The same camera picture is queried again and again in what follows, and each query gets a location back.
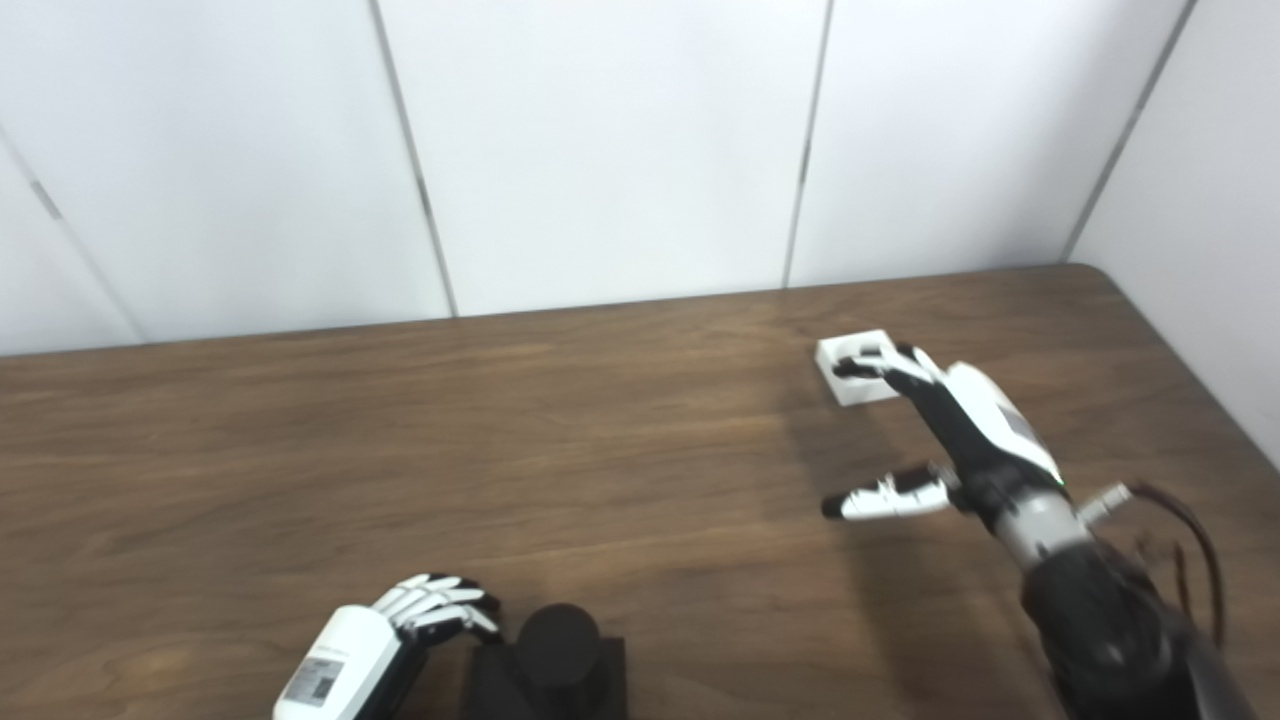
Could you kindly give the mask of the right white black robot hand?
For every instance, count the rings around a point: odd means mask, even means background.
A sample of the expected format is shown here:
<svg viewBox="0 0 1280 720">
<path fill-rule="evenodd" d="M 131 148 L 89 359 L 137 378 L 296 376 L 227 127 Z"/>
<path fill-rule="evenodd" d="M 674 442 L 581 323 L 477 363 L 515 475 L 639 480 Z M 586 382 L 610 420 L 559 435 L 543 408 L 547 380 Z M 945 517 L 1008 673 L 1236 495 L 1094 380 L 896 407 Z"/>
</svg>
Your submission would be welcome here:
<svg viewBox="0 0 1280 720">
<path fill-rule="evenodd" d="M 910 518 L 952 506 L 995 523 L 1025 497 L 1068 498 L 1059 465 L 1030 423 L 983 372 L 943 369 L 911 345 L 864 345 L 829 365 L 838 379 L 883 380 L 916 410 L 951 466 L 925 462 L 822 500 L 831 520 Z"/>
</svg>

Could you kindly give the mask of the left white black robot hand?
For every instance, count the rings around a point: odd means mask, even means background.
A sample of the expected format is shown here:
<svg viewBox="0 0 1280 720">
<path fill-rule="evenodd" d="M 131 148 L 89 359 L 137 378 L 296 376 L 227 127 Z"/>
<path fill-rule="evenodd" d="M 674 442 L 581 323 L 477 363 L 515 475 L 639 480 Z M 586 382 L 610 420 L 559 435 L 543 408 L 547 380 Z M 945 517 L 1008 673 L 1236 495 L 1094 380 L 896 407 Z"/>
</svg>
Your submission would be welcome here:
<svg viewBox="0 0 1280 720">
<path fill-rule="evenodd" d="M 278 696 L 274 719 L 393 719 L 434 648 L 500 644 L 500 601 L 463 577 L 422 573 L 338 607 Z"/>
</svg>

